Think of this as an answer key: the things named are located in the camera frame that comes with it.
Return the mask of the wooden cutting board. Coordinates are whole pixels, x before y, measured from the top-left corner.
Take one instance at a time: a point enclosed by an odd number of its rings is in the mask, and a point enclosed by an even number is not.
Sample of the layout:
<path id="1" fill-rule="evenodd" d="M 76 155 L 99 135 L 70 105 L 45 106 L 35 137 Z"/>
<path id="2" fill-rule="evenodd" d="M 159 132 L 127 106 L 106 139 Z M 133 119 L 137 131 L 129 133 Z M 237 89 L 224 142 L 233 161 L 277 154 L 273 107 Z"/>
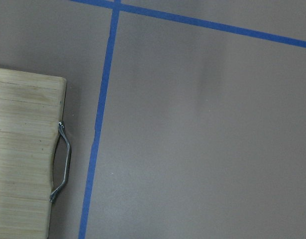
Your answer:
<path id="1" fill-rule="evenodd" d="M 48 238 L 66 80 L 0 68 L 0 239 Z"/>

